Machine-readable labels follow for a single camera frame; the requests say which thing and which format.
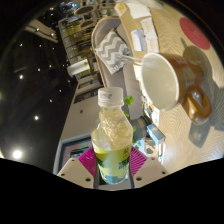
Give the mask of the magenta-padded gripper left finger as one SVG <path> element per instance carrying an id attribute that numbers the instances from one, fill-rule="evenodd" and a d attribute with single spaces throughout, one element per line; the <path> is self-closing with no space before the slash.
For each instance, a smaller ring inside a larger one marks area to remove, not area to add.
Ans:
<path id="1" fill-rule="evenodd" d="M 94 188 L 97 162 L 92 147 L 78 158 L 70 158 L 58 176 L 84 188 Z"/>

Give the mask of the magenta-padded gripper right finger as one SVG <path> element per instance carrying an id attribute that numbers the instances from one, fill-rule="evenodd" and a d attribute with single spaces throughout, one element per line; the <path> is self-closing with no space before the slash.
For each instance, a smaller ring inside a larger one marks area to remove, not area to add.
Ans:
<path id="1" fill-rule="evenodd" d="M 140 150 L 132 147 L 129 157 L 131 186 L 140 188 L 169 174 L 155 157 L 147 157 Z"/>

